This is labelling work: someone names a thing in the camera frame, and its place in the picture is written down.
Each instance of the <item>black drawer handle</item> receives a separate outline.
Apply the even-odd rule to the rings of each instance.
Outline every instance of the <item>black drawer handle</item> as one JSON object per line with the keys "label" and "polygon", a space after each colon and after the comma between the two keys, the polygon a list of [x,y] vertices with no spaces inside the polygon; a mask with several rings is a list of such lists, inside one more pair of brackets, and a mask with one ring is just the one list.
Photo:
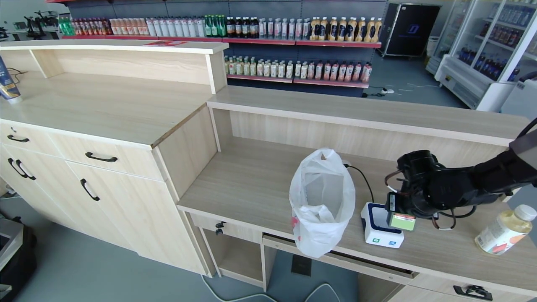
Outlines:
{"label": "black drawer handle", "polygon": [[17,170],[17,168],[15,168],[15,166],[13,166],[13,162],[14,160],[12,158],[8,158],[8,163],[11,165],[11,167],[17,171],[17,173],[22,177],[22,178],[28,178],[28,175],[26,173],[22,174],[21,172],[19,172],[19,170]]}
{"label": "black drawer handle", "polygon": [[90,193],[90,191],[88,191],[88,189],[86,188],[86,183],[88,183],[86,181],[86,179],[82,178],[80,179],[80,184],[82,185],[82,187],[84,188],[84,190],[86,191],[86,193],[88,193],[88,195],[91,197],[91,199],[95,200],[96,202],[98,202],[100,200],[99,196],[95,196],[93,197]]}
{"label": "black drawer handle", "polygon": [[15,138],[15,136],[13,136],[13,135],[11,135],[11,134],[8,135],[8,139],[10,139],[10,140],[14,140],[14,141],[18,141],[18,142],[29,142],[29,141],[30,141],[30,139],[21,139],[21,140],[18,140],[18,139]]}
{"label": "black drawer handle", "polygon": [[24,174],[26,175],[26,177],[28,177],[29,179],[35,181],[35,176],[30,176],[28,175],[28,173],[26,173],[26,171],[20,166],[22,164],[22,162],[20,160],[16,160],[15,161],[15,164],[17,164],[17,166],[19,167],[19,169],[24,172]]}
{"label": "black drawer handle", "polygon": [[485,301],[492,301],[492,293],[485,290],[485,288],[482,286],[470,285],[464,291],[462,287],[458,285],[453,285],[453,289],[457,294],[461,296],[472,297]]}
{"label": "black drawer handle", "polygon": [[109,159],[101,159],[101,158],[98,158],[98,157],[95,157],[93,155],[93,153],[91,152],[86,152],[86,156],[89,158],[89,159],[93,159],[93,160],[98,160],[98,161],[104,161],[104,162],[115,162],[118,160],[117,157],[110,157]]}

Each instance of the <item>juice bottle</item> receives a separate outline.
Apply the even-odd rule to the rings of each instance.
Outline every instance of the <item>juice bottle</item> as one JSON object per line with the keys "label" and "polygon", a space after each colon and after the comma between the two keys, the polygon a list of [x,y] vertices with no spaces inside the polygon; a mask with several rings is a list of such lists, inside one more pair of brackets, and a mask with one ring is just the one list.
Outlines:
{"label": "juice bottle", "polygon": [[358,81],[358,79],[360,78],[360,72],[361,72],[361,71],[362,71],[362,65],[360,64],[360,62],[358,62],[358,63],[356,64],[356,66],[354,66],[354,72],[353,72],[353,74],[352,74],[352,78],[351,78],[351,80],[352,80],[353,82],[357,82],[357,81]]}
{"label": "juice bottle", "polygon": [[373,33],[373,36],[371,37],[371,42],[379,41],[380,27],[382,27],[382,18],[378,18],[375,22],[375,32]]}
{"label": "juice bottle", "polygon": [[351,17],[351,20],[347,23],[347,29],[345,30],[345,41],[354,41],[354,31],[356,30],[357,24],[356,17]]}
{"label": "juice bottle", "polygon": [[343,82],[345,80],[345,73],[347,71],[347,64],[345,61],[343,61],[343,64],[339,67],[339,75],[337,77],[337,80],[340,82]]}
{"label": "juice bottle", "polygon": [[339,31],[337,35],[338,41],[344,41],[345,40],[345,30],[347,29],[347,18],[341,17],[341,21],[339,22]]}
{"label": "juice bottle", "polygon": [[354,65],[351,62],[349,65],[347,65],[347,72],[345,73],[345,79],[344,79],[345,82],[351,81],[353,71],[354,71]]}
{"label": "juice bottle", "polygon": [[330,70],[332,67],[330,66],[330,61],[327,61],[324,65],[324,75],[323,80],[328,81],[330,79]]}
{"label": "juice bottle", "polygon": [[330,21],[330,33],[328,34],[328,40],[336,41],[336,38],[337,38],[337,18],[332,17],[332,21]]}
{"label": "juice bottle", "polygon": [[371,20],[367,23],[367,32],[364,37],[364,42],[371,42],[371,38],[375,35],[375,18],[371,17]]}
{"label": "juice bottle", "polygon": [[489,254],[501,255],[532,230],[531,221],[536,216],[535,209],[528,205],[503,211],[475,238],[475,243]]}
{"label": "juice bottle", "polygon": [[366,34],[367,34],[366,18],[360,17],[360,22],[358,22],[358,33],[356,35],[355,41],[363,42]]}
{"label": "juice bottle", "polygon": [[335,81],[337,78],[337,71],[339,70],[339,65],[336,61],[334,65],[332,65],[332,69],[330,70],[330,80]]}
{"label": "juice bottle", "polygon": [[315,67],[315,79],[320,80],[323,75],[323,61],[319,61]]}
{"label": "juice bottle", "polygon": [[323,20],[319,26],[319,41],[324,41],[326,39],[326,27],[328,26],[328,21],[326,17],[323,17]]}

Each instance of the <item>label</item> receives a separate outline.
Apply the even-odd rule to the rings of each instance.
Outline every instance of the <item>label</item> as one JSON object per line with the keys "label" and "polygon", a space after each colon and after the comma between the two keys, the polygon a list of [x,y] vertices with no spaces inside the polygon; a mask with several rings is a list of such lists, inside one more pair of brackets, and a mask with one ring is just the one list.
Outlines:
{"label": "label", "polygon": [[510,230],[500,217],[496,217],[496,220],[486,227],[475,240],[487,253],[501,255],[526,235],[527,233]]}

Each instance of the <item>cabinet handle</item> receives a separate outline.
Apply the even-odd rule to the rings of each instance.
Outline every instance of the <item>cabinet handle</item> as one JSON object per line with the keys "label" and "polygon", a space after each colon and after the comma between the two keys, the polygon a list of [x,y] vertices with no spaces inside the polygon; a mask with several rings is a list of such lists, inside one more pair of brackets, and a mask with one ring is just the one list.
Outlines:
{"label": "cabinet handle", "polygon": [[30,141],[30,139],[21,139],[21,140],[18,140],[18,139],[15,138],[15,136],[13,136],[13,135],[11,135],[11,134],[8,135],[8,139],[10,139],[10,140],[14,140],[14,141],[18,141],[18,142],[29,142],[29,141]]}
{"label": "cabinet handle", "polygon": [[98,158],[98,157],[95,157],[93,155],[93,153],[91,152],[86,152],[86,156],[89,158],[89,159],[93,159],[93,160],[98,160],[98,161],[104,161],[104,162],[115,162],[118,160],[117,157],[110,157],[109,159],[101,159],[101,158]]}
{"label": "cabinet handle", "polygon": [[88,189],[86,188],[86,183],[88,183],[86,181],[86,179],[82,178],[80,179],[80,184],[82,185],[82,187],[84,188],[84,190],[86,191],[86,193],[88,193],[88,195],[91,197],[91,199],[95,200],[96,202],[98,202],[100,200],[99,196],[95,196],[93,197],[90,193],[90,191],[88,191]]}
{"label": "cabinet handle", "polygon": [[20,166],[22,164],[22,162],[20,160],[16,160],[15,161],[15,164],[17,164],[17,166],[19,167],[19,169],[24,172],[24,175],[26,175],[26,177],[28,177],[29,179],[35,181],[35,176],[30,176],[28,175],[28,173],[26,173],[26,171]]}
{"label": "cabinet handle", "polygon": [[12,158],[8,158],[8,163],[11,165],[11,167],[17,171],[17,173],[22,177],[22,178],[28,178],[28,175],[26,175],[26,173],[22,174],[21,172],[19,172],[19,170],[17,170],[17,168],[15,168],[15,166],[13,166],[13,162],[14,160]]}

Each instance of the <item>plastic bag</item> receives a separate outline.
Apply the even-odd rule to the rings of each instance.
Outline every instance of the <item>plastic bag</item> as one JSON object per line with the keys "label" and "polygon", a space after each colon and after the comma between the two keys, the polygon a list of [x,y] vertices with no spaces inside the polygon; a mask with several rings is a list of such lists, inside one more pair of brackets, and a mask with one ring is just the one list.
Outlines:
{"label": "plastic bag", "polygon": [[351,175],[334,150],[323,148],[308,155],[289,189],[298,249],[319,258],[334,248],[354,213],[355,199]]}

